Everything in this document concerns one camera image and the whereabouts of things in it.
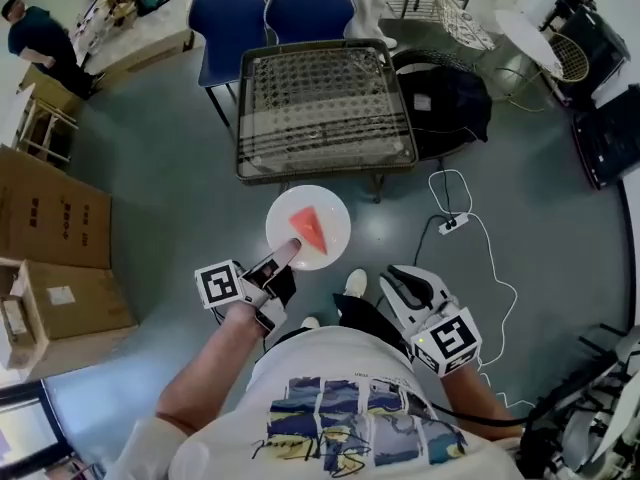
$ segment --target white t-shirt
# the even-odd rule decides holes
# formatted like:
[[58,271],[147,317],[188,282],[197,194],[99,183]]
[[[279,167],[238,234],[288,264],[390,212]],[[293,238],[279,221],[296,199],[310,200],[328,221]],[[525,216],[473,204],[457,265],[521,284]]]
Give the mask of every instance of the white t-shirt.
[[270,350],[238,407],[187,438],[138,422],[108,480],[521,479],[494,443],[435,419],[400,352],[321,327]]

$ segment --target watermelon slice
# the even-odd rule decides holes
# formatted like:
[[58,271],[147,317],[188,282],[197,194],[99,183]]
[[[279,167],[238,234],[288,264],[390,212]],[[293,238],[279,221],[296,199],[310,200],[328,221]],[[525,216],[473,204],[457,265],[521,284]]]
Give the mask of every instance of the watermelon slice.
[[313,206],[307,206],[292,215],[289,217],[289,222],[309,245],[318,249],[322,254],[327,254],[327,244],[324,241],[318,214]]

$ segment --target gray floor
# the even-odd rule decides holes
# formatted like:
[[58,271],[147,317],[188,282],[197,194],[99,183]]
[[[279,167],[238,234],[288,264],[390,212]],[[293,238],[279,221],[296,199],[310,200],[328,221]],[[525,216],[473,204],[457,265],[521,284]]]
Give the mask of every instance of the gray floor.
[[[407,30],[416,37],[413,26],[396,32]],[[196,84],[201,54],[195,50],[140,72],[94,97],[80,118],[71,173],[113,194],[113,269],[141,322],[109,361],[47,382],[85,460],[115,460],[134,421],[152,414],[161,389],[215,330],[199,301],[194,270],[227,258],[250,265],[268,253],[264,220],[278,187],[246,187],[235,178],[231,140]],[[232,113],[225,91],[219,94]],[[587,356],[576,342],[579,333],[598,322],[626,325],[622,210],[615,189],[588,186],[562,109],[530,114],[495,105],[489,137],[446,165],[464,174],[474,210],[489,230],[498,276],[520,294],[506,325],[506,353],[486,371],[510,400],[535,400]],[[335,322],[331,293],[356,267],[370,276],[367,298],[378,299],[378,274],[388,264],[411,263],[424,223],[437,211],[427,187],[436,169],[435,162],[424,162],[389,177],[379,205],[371,202],[365,177],[317,181],[347,205],[351,242],[331,267],[299,273],[283,332],[309,313],[323,324]],[[450,193],[453,208],[466,207],[455,178]],[[480,226],[473,222],[447,237],[431,229],[419,265],[440,274],[469,306],[485,340],[485,360],[495,356],[511,293],[493,282]],[[241,396],[250,368],[227,410]],[[426,391],[441,401],[437,379],[416,368]]]

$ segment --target black bag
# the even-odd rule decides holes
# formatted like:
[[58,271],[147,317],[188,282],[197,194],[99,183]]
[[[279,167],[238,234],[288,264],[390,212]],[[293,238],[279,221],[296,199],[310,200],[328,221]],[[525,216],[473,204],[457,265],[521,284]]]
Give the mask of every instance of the black bag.
[[398,75],[420,160],[444,156],[476,139],[486,142],[492,102],[482,78],[440,52],[406,51],[393,58],[396,71],[425,62],[451,65]]

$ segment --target white plate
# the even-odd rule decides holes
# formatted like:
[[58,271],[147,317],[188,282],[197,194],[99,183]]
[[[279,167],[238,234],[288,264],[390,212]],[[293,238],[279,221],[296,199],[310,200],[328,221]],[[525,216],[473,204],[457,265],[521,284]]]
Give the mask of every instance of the white plate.
[[[327,254],[322,254],[300,236],[289,218],[303,208],[313,206],[327,244]],[[300,252],[290,263],[296,270],[318,270],[331,265],[344,252],[351,237],[351,219],[346,206],[330,190],[317,185],[300,185],[287,190],[276,199],[267,214],[267,242],[272,250],[290,238],[302,242]]]

